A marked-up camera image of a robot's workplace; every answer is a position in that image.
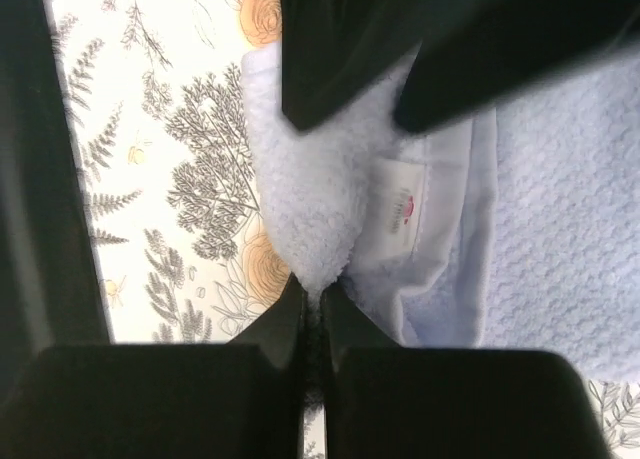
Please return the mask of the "light blue towel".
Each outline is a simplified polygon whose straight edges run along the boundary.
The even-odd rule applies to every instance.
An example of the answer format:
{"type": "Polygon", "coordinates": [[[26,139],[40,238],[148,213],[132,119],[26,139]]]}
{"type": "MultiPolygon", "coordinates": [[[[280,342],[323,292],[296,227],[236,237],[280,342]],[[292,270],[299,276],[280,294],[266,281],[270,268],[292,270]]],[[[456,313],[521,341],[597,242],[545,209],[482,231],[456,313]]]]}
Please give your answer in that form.
{"type": "Polygon", "coordinates": [[[312,301],[340,281],[409,347],[543,349],[639,378],[639,58],[410,136],[402,61],[321,127],[281,112],[278,44],[241,86],[260,208],[312,301]]]}

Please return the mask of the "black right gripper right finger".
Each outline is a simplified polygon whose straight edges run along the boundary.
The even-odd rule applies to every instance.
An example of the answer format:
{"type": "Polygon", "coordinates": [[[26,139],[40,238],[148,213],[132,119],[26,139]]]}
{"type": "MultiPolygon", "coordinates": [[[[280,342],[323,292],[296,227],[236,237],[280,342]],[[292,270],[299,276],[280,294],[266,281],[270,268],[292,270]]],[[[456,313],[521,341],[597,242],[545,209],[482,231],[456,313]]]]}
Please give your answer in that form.
{"type": "Polygon", "coordinates": [[[322,296],[331,458],[605,458],[572,366],[546,351],[405,348],[339,285],[322,296]]]}

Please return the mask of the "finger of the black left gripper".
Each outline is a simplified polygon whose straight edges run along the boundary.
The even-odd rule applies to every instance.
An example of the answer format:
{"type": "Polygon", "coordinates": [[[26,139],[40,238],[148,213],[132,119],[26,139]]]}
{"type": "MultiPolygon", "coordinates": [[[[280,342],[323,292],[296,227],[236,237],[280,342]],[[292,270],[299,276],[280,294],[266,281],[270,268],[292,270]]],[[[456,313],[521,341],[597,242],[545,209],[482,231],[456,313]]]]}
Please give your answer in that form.
{"type": "Polygon", "coordinates": [[[282,112],[309,131],[420,41],[427,0],[280,0],[282,112]]]}
{"type": "Polygon", "coordinates": [[[501,0],[422,44],[393,118],[425,132],[639,44],[639,0],[501,0]]]}

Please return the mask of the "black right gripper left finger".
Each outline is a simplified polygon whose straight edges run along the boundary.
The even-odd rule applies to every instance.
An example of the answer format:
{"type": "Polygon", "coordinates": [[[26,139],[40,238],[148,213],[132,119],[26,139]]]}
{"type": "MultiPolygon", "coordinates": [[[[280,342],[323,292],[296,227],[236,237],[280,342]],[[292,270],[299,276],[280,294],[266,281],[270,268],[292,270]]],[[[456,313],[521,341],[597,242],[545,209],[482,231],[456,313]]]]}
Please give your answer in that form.
{"type": "Polygon", "coordinates": [[[298,458],[306,294],[225,344],[57,346],[1,409],[5,458],[298,458]]]}

